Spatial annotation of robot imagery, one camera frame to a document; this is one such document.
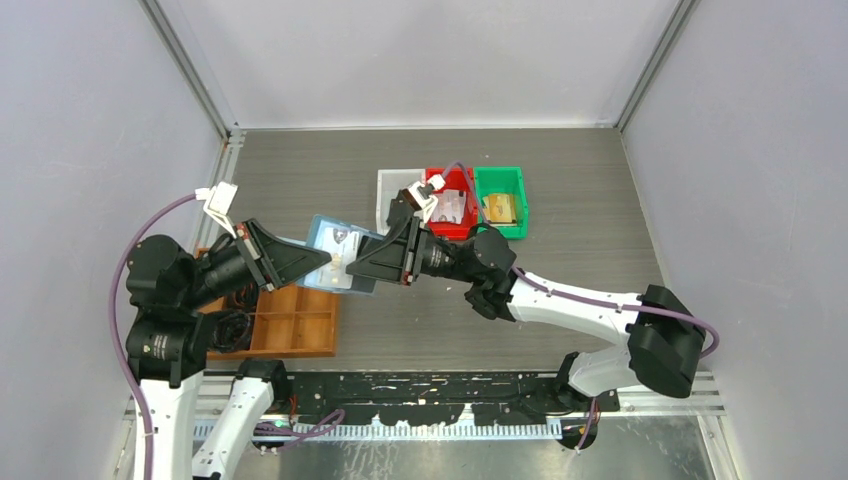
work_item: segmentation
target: scratched metal surface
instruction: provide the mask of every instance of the scratched metal surface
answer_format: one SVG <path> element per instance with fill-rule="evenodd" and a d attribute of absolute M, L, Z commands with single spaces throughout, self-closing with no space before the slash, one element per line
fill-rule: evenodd
<path fill-rule="evenodd" d="M 531 209 L 517 263 L 561 283 L 644 291 L 661 277 L 619 134 L 612 129 L 250 132 L 239 156 L 234 220 L 256 217 L 304 238 L 316 213 L 375 228 L 377 170 L 518 165 Z M 464 285 L 421 278 L 342 298 L 335 358 L 289 369 L 557 368 L 602 340 L 544 324 L 477 316 Z M 238 363 L 213 368 L 236 368 Z"/>
<path fill-rule="evenodd" d="M 554 441 L 343 442 L 303 444 L 278 456 L 249 446 L 235 479 L 710 480 L 695 418 L 601 419 L 595 444 L 578 457 Z"/>

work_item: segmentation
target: table surface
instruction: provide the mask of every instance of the table surface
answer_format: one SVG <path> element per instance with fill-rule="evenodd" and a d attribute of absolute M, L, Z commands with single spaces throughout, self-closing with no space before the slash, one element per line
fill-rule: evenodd
<path fill-rule="evenodd" d="M 253 131 L 239 155 L 234 220 L 303 239 L 315 214 L 375 229 L 377 170 L 520 166 L 528 237 L 517 265 L 551 280 L 605 291 L 661 283 L 621 138 L 612 129 Z M 464 284 L 421 277 L 341 299 L 334 358 L 289 369 L 556 370 L 565 354 L 607 344 L 544 324 L 477 316 Z M 213 364 L 229 368 L 237 364 Z"/>

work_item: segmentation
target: green bin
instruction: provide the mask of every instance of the green bin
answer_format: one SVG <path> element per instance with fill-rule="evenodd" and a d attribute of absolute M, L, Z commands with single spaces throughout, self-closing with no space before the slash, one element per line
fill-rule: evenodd
<path fill-rule="evenodd" d="M 524 192 L 524 175 L 520 167 L 474 167 L 474 188 L 477 199 L 483 205 L 483 197 L 490 193 L 510 193 L 515 198 L 516 226 L 497 227 L 504 237 L 520 239 L 527 237 L 527 224 L 530 220 L 530 207 Z M 480 221 L 483 211 L 480 209 Z"/>

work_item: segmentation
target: wooden compartment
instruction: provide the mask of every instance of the wooden compartment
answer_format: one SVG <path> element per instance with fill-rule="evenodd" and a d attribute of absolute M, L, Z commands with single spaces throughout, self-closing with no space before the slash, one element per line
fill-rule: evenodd
<path fill-rule="evenodd" d="M 336 354 L 339 297 L 333 293 L 296 285 L 262 291 L 256 306 L 250 350 L 233 353 L 209 352 L 209 360 L 247 357 L 332 357 Z M 221 310 L 224 299 L 200 309 Z"/>

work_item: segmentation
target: wooden box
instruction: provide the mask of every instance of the wooden box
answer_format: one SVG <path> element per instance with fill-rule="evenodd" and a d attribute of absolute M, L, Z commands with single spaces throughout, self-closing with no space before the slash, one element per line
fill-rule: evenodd
<path fill-rule="evenodd" d="M 209 360 L 247 357 L 332 357 L 336 337 L 340 295 L 289 285 L 273 292 L 262 291 L 256 306 L 250 350 L 233 353 L 209 352 Z M 221 310 L 220 298 L 200 309 Z"/>

